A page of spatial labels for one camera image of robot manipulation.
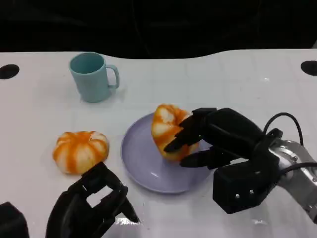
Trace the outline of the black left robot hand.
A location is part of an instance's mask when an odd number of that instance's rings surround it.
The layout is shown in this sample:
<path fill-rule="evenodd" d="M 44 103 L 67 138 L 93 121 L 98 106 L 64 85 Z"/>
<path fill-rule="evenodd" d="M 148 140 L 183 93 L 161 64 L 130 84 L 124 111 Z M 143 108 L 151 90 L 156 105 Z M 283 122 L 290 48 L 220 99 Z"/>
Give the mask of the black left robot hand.
<path fill-rule="evenodd" d="M 106 186 L 111 193 L 91 206 L 87 198 Z M 49 216 L 46 237 L 100 238 L 119 214 L 138 223 L 127 193 L 128 187 L 103 162 L 97 163 L 60 195 Z"/>

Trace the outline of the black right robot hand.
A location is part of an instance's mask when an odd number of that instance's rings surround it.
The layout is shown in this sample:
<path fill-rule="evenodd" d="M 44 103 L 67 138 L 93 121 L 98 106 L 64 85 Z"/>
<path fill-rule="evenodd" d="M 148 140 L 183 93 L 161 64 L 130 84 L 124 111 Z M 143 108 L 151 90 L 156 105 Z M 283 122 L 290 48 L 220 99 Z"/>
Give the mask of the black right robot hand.
<path fill-rule="evenodd" d="M 230 108 L 195 109 L 180 127 L 180 132 L 164 147 L 165 152 L 173 153 L 201 140 L 210 144 L 208 150 L 185 156 L 180 162 L 185 168 L 212 170 L 238 158 L 249 160 L 264 134 L 250 119 Z"/>

